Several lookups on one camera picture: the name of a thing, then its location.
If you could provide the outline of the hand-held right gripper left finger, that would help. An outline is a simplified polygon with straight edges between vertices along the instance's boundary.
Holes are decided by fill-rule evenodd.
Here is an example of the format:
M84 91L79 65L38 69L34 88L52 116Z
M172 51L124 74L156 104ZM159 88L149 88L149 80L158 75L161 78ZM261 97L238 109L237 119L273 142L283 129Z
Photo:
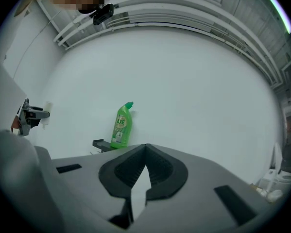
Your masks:
M145 148L145 144L134 147L106 162L99 170L99 180L107 192L113 197L125 199L121 212L109 220L122 229L129 228L134 222L131 191L146 166Z

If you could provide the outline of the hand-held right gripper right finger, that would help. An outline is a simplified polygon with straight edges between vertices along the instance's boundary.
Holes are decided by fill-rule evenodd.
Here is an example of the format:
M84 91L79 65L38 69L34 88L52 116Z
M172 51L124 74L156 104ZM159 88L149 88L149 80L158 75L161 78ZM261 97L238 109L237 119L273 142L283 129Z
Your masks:
M145 146L145 166L151 183L146 191L147 202L171 198L188 179L188 169L183 162L151 144Z

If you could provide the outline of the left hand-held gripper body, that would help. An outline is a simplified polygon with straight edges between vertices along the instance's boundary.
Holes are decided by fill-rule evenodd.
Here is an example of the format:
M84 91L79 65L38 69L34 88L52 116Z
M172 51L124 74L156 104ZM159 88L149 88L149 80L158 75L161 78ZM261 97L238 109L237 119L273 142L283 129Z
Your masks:
M0 132L9 132L17 121L18 135L28 136L31 126L24 115L29 115L27 96L11 78L0 62Z

